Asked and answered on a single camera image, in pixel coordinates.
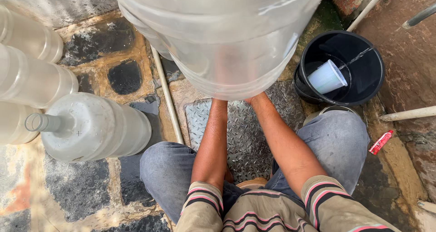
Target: toothpaste tube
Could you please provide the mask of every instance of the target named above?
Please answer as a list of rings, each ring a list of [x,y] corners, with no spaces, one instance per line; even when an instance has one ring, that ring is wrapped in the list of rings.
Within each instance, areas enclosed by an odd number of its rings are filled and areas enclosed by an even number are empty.
[[[392,133],[394,133],[394,131],[389,130],[387,133],[383,134],[383,136],[381,136],[368,151],[373,155],[376,155],[389,138],[392,137]]]

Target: large plastic water container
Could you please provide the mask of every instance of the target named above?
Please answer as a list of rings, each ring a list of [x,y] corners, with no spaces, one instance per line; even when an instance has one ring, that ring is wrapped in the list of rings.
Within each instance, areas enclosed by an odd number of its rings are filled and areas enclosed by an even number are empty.
[[[26,105],[0,101],[0,145],[30,142],[38,132],[25,128],[25,120],[41,110]]]
[[[47,108],[79,89],[70,70],[30,58],[14,47],[0,44],[0,64],[0,101]]]
[[[25,126],[40,131],[45,151],[62,162],[134,155],[151,137],[143,112],[84,92],[64,96],[45,115],[29,115]]]
[[[138,31],[144,35],[144,37],[147,38],[148,42],[150,42],[150,45],[152,45],[161,56],[165,57],[168,60],[173,60],[173,58],[170,55],[170,52],[168,49],[162,44],[162,41],[156,36],[153,29],[151,29],[149,26],[138,20],[138,18],[134,17],[132,13],[130,13],[126,8],[124,8],[122,5],[118,3],[119,10],[123,14],[123,16],[131,22]]]
[[[118,0],[156,31],[202,92],[240,100],[268,88],[321,0]]]
[[[0,5],[0,43],[13,46],[28,56],[58,62],[64,44],[57,32]]]

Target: white pipe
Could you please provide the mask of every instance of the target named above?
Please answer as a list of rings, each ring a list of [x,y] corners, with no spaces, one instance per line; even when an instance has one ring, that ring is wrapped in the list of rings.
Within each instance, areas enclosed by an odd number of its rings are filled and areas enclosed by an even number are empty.
[[[436,213],[436,204],[427,202],[427,201],[418,201],[418,207],[421,207],[424,210],[429,212]]]
[[[347,29],[347,31],[352,32],[357,25],[363,20],[363,18],[366,17],[366,15],[374,8],[374,6],[377,4],[379,0],[371,0],[369,4],[363,9],[363,11],[360,13],[360,15],[356,18],[356,20],[350,25],[350,27]]]
[[[177,119],[177,114],[174,108],[173,100],[171,98],[171,93],[168,88],[168,84],[166,83],[166,77],[165,77],[164,69],[162,68],[161,59],[159,58],[159,53],[153,46],[151,47],[151,51],[153,52],[154,63],[156,64],[157,73],[159,74],[159,78],[161,79],[163,94],[166,100],[166,106],[168,107],[168,112],[170,112],[171,123],[173,124],[174,133],[176,134],[177,142],[184,144],[182,131],[180,130],[180,125]]]
[[[380,119],[383,121],[395,121],[410,118],[422,118],[436,115],[436,106],[423,107],[388,115],[381,115]]]

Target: black bucket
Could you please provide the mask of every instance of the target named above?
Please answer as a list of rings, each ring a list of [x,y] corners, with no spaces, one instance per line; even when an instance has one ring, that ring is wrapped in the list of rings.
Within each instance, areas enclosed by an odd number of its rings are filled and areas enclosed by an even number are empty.
[[[331,31],[318,35],[306,46],[295,69],[297,95],[312,104],[327,102],[351,106],[369,101],[380,90],[384,80],[384,63],[375,48],[341,70],[348,83],[346,87],[323,95],[313,88],[307,77],[329,59],[340,67],[371,46],[373,44],[367,39],[352,32]]]

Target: jeans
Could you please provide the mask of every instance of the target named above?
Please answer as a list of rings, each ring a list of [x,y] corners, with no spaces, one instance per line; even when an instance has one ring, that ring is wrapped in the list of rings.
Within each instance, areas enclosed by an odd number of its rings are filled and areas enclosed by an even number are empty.
[[[337,179],[351,195],[362,171],[369,143],[366,126],[360,117],[352,112],[329,111],[314,118],[298,130],[297,135],[310,147],[327,174]],[[160,142],[148,148],[141,158],[141,180],[174,223],[179,220],[188,194],[195,153],[179,143]],[[280,169],[264,188],[300,200]],[[224,181],[224,214],[245,191]]]

